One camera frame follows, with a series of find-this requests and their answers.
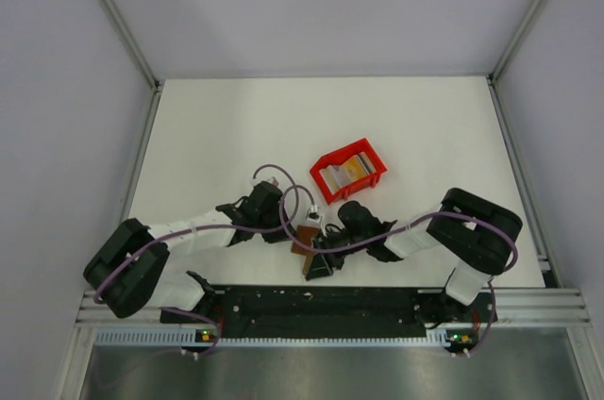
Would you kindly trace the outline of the brown leather card holder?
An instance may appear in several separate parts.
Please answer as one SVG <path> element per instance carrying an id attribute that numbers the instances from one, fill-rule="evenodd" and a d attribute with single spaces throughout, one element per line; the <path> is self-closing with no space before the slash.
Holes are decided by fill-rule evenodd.
<path id="1" fill-rule="evenodd" d="M 319 228 L 309 225 L 299 225 L 296 229 L 295 236 L 297 242 L 292 243 L 291 252 L 299 256 L 303 256 L 304 263 L 302 267 L 303 275 L 307 275 L 310 271 L 310 266 L 315 257 L 315 253 L 305 249 L 305 246 L 311 246 L 312 239 L 319 233 Z"/>

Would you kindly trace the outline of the red plastic bin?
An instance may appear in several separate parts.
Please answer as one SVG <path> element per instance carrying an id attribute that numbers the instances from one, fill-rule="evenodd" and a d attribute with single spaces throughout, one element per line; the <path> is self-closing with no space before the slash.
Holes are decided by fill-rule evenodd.
<path id="1" fill-rule="evenodd" d="M 374 188 L 386 172 L 386 165 L 366 138 L 321 156 L 310 168 L 310 176 L 328 205 Z"/>

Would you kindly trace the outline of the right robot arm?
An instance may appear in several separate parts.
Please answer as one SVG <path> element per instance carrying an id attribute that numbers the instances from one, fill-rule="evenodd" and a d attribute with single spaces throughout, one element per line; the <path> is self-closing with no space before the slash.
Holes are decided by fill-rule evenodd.
<path id="1" fill-rule="evenodd" d="M 445 282 L 440 306 L 454 321 L 476 305 L 479 291 L 518 260 L 522 220 L 514 212 L 461 188 L 451 188 L 438 209 L 406 223 L 381 221 L 350 201 L 338 210 L 340 225 L 325 225 L 310 239 L 306 280 L 333 275 L 349 254 L 364 251 L 380 262 L 398 262 L 442 246 L 459 262 Z"/>

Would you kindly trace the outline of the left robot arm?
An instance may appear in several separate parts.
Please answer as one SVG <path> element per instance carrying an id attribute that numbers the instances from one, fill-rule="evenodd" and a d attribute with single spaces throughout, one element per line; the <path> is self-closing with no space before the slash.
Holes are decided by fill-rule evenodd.
<path id="1" fill-rule="evenodd" d="M 144 307 L 178 308 L 200 322 L 213 313 L 210 283 L 193 271 L 168 274 L 170 260 L 207 249 L 227 248 L 261 234 L 268 243 L 286 239 L 280 226 L 282 191 L 261 181 L 232 204 L 220 205 L 189 220 L 145 225 L 129 218 L 118 225 L 92 257 L 83 277 L 118 318 Z"/>

